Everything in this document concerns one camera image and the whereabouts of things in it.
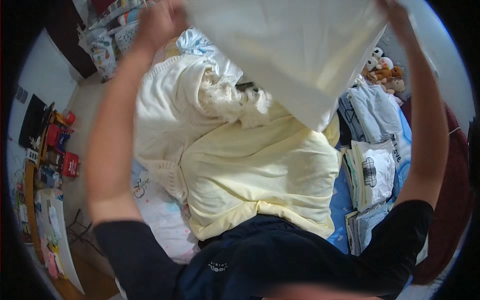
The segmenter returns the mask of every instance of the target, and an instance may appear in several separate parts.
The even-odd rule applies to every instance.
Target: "tv screen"
[[[42,134],[44,127],[42,126],[42,121],[47,108],[47,105],[42,100],[32,95],[32,99],[27,107],[27,112],[25,113],[20,137],[18,138],[18,144],[20,146],[32,148],[30,137],[36,140],[37,137]]]

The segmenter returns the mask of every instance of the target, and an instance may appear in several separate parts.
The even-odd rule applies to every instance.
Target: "wooden floor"
[[[72,259],[85,295],[69,280],[52,279],[53,286],[64,300],[107,300],[119,293],[113,278],[98,271],[74,252]]]

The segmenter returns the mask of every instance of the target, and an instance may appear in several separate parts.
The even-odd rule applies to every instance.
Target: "stuffed animal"
[[[380,69],[393,69],[394,65],[391,59],[388,57],[382,57],[378,60],[378,63],[380,64],[381,68]]]
[[[402,77],[402,74],[402,70],[398,66],[393,67],[391,70],[382,69],[370,72],[370,76],[372,76],[375,80],[380,80],[380,83],[392,81],[392,77]]]
[[[379,47],[375,47],[375,48],[373,48],[372,55],[376,59],[380,60],[382,58],[382,56],[384,55],[384,51]]]
[[[384,89],[384,91],[389,94],[405,91],[405,82],[403,81],[403,79],[399,78],[395,78],[394,80],[386,82],[381,86],[382,89]]]
[[[371,72],[374,68],[381,69],[381,65],[378,63],[378,60],[375,57],[370,57],[367,59],[367,63],[365,64],[368,72]]]

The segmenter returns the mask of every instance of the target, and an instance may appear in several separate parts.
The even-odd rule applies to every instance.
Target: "wall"
[[[18,84],[28,92],[24,104],[17,100],[12,102],[7,143],[7,168],[9,178],[23,166],[26,151],[18,145],[20,130],[25,113],[32,98],[37,95],[45,104],[55,101],[55,109],[63,111],[67,108],[73,95],[80,74],[60,53],[48,33],[42,30],[35,41],[20,74]]]
[[[442,21],[425,1],[400,0],[400,2],[406,5],[415,20],[416,33],[423,51],[438,73],[437,83],[443,101],[449,105],[458,125],[467,135],[468,122],[473,119],[475,109],[470,81],[453,40]],[[385,31],[379,46],[394,63],[399,66],[407,65],[405,52],[398,45],[390,28]]]

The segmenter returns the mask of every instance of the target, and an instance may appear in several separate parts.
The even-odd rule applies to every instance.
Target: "brown teddy bear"
[[[393,80],[393,77],[402,77],[402,70],[398,66],[394,66],[391,70],[381,69],[378,71],[370,72],[370,75],[379,83],[386,83]]]
[[[392,81],[381,84],[381,86],[382,89],[389,94],[405,91],[405,82],[400,78],[394,78]]]

